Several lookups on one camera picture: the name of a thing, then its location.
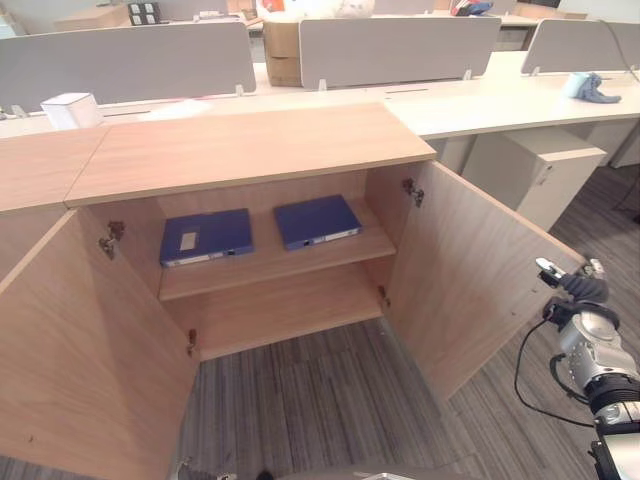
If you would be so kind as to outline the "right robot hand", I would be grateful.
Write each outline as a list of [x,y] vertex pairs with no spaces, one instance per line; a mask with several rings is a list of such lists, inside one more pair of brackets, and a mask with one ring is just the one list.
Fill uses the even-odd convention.
[[609,299],[609,286],[600,260],[589,258],[577,273],[567,273],[552,261],[538,257],[539,278],[549,287],[562,288],[575,302],[604,304]]

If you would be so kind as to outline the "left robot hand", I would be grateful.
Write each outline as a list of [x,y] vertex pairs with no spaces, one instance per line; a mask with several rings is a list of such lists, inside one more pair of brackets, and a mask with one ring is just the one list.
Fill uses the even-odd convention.
[[208,473],[191,466],[189,457],[180,460],[169,476],[170,480],[237,480],[235,473]]

